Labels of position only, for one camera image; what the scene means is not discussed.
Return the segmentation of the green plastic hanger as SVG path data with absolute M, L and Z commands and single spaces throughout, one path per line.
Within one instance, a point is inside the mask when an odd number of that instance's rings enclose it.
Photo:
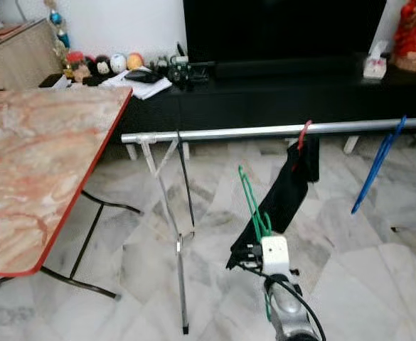
M 257 241 L 262 241 L 264 237 L 272 236 L 272 221 L 267 213 L 262 213 L 260 205 L 257 204 L 251 182 L 247 173 L 244 172 L 243 166 L 238 168 L 240 182 L 243 188 L 245 199 L 250 209 L 251 223 L 255 232 Z M 270 294 L 264 293 L 264 308 L 267 321 L 272 321 L 272 303 L 270 302 Z

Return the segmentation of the red plastic hanger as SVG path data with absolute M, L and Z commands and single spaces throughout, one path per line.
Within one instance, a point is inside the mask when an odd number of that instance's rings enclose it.
M 306 134 L 308 133 L 309 127 L 312 125 L 312 120 L 307 120 L 299 131 L 298 139 L 297 139 L 297 149 L 299 151 L 303 150 L 303 146 L 305 144 Z

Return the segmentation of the blue plastic hanger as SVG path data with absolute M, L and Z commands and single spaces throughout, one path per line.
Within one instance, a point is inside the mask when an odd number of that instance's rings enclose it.
M 384 164 L 390 149 L 392 149 L 394 140 L 396 140 L 400 133 L 402 133 L 403 127 L 406 125 L 407 120 L 408 117 L 406 116 L 400 118 L 400 122 L 396 124 L 394 131 L 387 134 L 387 136 L 384 137 L 384 139 L 381 141 L 376 156 L 373 160 L 373 165 L 371 165 L 367 178 L 365 178 L 363 183 L 363 188 L 361 188 L 361 191 L 358 193 L 356 201 L 354 202 L 353 208 L 351 208 L 352 215 L 357 213 L 358 209 L 361 208 L 364 199 L 367 198 L 367 195 L 369 195 L 371 186 L 373 186 L 375 179 L 379 175 L 381 166 Z

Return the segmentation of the black TV console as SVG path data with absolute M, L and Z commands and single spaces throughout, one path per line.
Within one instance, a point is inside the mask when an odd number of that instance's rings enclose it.
M 131 97 L 108 139 L 122 134 L 291 126 L 416 118 L 416 72 L 390 68 L 381 81 L 360 75 L 289 75 L 211 80 Z

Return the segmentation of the white paper stack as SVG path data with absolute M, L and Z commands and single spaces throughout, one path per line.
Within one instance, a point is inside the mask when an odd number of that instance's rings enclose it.
M 143 77 L 145 78 L 145 82 L 131 79 L 129 78 L 130 75 L 133 75 L 133 77 Z M 172 85 L 172 82 L 168 78 L 162 77 L 157 72 L 142 66 L 137 69 L 120 72 L 114 77 L 107 78 L 98 87 L 131 87 L 133 97 L 148 99 L 155 94 L 171 88 Z

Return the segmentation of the black desk gadget cluster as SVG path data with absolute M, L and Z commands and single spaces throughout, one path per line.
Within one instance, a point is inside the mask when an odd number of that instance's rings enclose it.
M 158 75 L 169 79 L 176 87 L 193 87 L 195 84 L 210 81 L 216 63 L 192 62 L 183 46 L 177 43 L 176 54 L 160 55 L 149 66 Z

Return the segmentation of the marble folding table red edge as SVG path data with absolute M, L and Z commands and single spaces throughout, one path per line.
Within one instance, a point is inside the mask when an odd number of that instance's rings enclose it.
M 129 87 L 0 90 L 0 286 L 42 273 L 119 298 L 44 263 L 132 93 Z

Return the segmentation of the orange round doll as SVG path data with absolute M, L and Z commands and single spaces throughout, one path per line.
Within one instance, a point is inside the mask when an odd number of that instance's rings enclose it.
M 146 65 L 143 56 L 139 53 L 130 53 L 127 56 L 127 69 L 136 70 Z

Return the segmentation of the white pink tissue box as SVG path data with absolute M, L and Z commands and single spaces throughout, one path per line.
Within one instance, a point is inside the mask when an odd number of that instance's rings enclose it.
M 364 80 L 383 80 L 388 67 L 387 59 L 383 54 L 388 45 L 389 42 L 380 40 L 371 46 L 370 52 L 363 64 Z

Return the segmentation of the black television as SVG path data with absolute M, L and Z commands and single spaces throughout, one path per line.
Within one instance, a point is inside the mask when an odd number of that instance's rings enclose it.
M 366 52 L 387 0 L 183 0 L 196 62 L 347 58 Z

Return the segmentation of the white round doll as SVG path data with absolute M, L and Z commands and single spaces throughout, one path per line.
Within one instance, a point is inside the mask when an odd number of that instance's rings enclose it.
M 120 74 L 129 69 L 127 56 L 125 54 L 113 54 L 110 56 L 110 70 L 113 74 Z

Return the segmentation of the black round doll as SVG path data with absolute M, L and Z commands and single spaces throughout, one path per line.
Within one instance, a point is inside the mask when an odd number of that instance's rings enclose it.
M 112 74 L 110 59 L 106 55 L 98 55 L 90 61 L 90 71 L 92 75 L 107 77 Z

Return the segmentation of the red lidded jar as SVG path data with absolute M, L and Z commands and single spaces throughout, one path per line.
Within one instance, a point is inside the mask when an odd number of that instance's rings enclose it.
M 65 64 L 74 82 L 84 82 L 85 79 L 91 77 L 91 72 L 88 68 L 88 58 L 80 51 L 68 52 L 65 55 Z

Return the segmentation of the wooden cabinet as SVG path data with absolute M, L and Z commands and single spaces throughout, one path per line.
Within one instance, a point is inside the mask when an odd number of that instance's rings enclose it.
M 34 89 L 61 71 L 55 36 L 44 19 L 0 35 L 0 89 Z

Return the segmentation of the red seated figurine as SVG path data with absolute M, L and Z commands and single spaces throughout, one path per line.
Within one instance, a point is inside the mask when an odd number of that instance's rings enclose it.
M 416 72 L 416 0 L 400 7 L 400 20 L 394 33 L 392 63 L 400 70 Z

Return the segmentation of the small golden trophy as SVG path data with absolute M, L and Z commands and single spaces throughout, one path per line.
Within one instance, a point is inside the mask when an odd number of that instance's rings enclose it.
M 52 26 L 55 38 L 62 45 L 63 48 L 70 48 L 68 33 L 64 30 L 65 20 L 61 13 L 58 12 L 56 0 L 42 0 L 48 9 L 48 22 Z

